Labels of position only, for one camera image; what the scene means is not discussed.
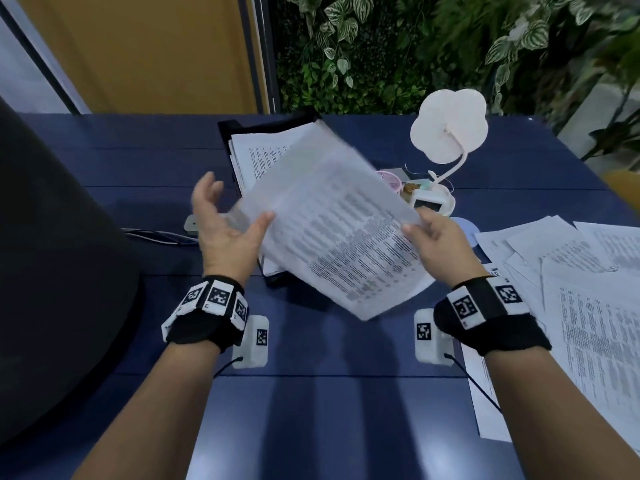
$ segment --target desk lamp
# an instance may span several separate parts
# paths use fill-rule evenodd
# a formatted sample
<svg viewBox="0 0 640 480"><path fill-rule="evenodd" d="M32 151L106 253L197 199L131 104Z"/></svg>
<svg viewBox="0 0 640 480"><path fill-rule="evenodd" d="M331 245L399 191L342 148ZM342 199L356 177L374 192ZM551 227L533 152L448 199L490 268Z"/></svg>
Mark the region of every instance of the desk lamp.
<svg viewBox="0 0 640 480"><path fill-rule="evenodd" d="M438 164L452 163L452 168L433 179L426 190L414 191L412 206L427 205L446 216L451 215L456 200L440 182L450 177L486 139L489 126L485 118L486 101L475 89L450 91L442 89L429 94L420 105L418 117L411 126L411 142L429 160Z"/></svg>

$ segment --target navy blue desk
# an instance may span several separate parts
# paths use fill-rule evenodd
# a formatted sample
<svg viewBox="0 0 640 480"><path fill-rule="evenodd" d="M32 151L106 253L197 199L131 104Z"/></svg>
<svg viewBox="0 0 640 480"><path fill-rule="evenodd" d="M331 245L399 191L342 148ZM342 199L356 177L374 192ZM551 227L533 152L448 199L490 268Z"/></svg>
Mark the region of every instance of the navy blue desk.
<svg viewBox="0 0 640 480"><path fill-rule="evenodd" d="M249 125L281 117L237 119ZM191 188L206 170L230 183L216 126L228 116L25 119L120 226L180 232L190 213ZM436 169L409 141L411 116L325 119L378 168ZM639 224L535 119L491 119L487 141L453 182L454 215L482 231L548 214ZM236 199L228 185L221 210ZM133 245L147 301L131 347L78 409L1 450L0 478L69 478L161 354L159 325L200 276L200 255L194 248ZM467 380L453 368L415 361L413 311L432 306L444 286L436 284L364 324L304 283L271 290L253 276L247 290L252 310L271 322L269 363L258 370L228 369L216 380L189 478L522 477L511 444L478 437Z"/></svg>

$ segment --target white cloud-shaped lamp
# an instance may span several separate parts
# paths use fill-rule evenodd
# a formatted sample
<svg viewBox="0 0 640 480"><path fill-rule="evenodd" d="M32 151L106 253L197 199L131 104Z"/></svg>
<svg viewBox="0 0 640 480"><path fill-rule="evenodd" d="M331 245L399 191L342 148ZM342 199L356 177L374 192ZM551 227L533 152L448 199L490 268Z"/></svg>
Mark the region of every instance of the white cloud-shaped lamp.
<svg viewBox="0 0 640 480"><path fill-rule="evenodd" d="M439 177L430 171L434 184L450 177L465 163L468 154L484 143L489 130L485 114L486 101L475 89L442 89L422 102L411 126L411 142L434 163L460 159Z"/></svg>

